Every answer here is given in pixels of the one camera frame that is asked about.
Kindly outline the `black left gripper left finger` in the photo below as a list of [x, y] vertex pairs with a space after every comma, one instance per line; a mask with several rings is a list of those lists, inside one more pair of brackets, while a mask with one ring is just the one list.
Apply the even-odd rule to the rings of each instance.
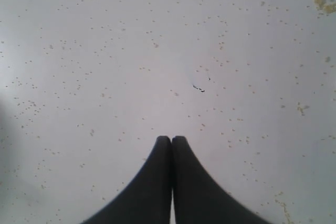
[[169, 137], [159, 136], [132, 181], [84, 223], [170, 223], [171, 202], [172, 144]]

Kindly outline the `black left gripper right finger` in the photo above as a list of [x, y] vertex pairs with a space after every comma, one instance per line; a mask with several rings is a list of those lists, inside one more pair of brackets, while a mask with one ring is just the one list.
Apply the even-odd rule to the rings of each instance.
[[173, 200], [176, 223], [267, 223], [212, 179], [186, 137], [172, 139]]

